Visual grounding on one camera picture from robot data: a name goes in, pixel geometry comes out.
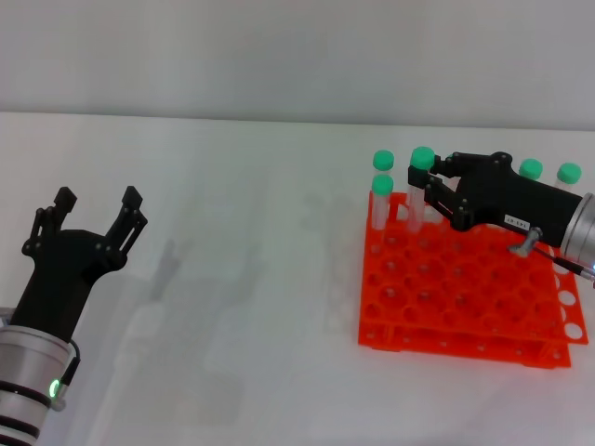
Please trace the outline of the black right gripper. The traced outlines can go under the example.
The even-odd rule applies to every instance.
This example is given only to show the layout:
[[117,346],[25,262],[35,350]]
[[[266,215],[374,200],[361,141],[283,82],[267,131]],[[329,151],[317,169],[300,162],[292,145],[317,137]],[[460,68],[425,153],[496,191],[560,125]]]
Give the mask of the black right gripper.
[[[539,228],[542,243],[561,246],[582,197],[522,177],[511,162],[505,152],[435,155],[430,171],[408,167],[408,184],[422,189],[425,203],[452,219],[456,230],[491,224],[524,234]],[[458,177],[456,191],[445,186],[441,177]]]

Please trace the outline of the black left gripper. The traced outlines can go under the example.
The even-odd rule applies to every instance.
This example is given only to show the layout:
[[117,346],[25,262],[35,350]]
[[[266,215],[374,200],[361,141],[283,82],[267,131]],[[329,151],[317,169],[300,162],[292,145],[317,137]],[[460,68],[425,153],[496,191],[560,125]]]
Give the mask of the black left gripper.
[[38,208],[22,253],[34,262],[10,323],[69,342],[92,287],[103,275],[122,269],[126,256],[148,220],[140,211],[142,197],[126,188],[120,212],[105,236],[86,230],[61,230],[77,197],[61,187],[54,203]]

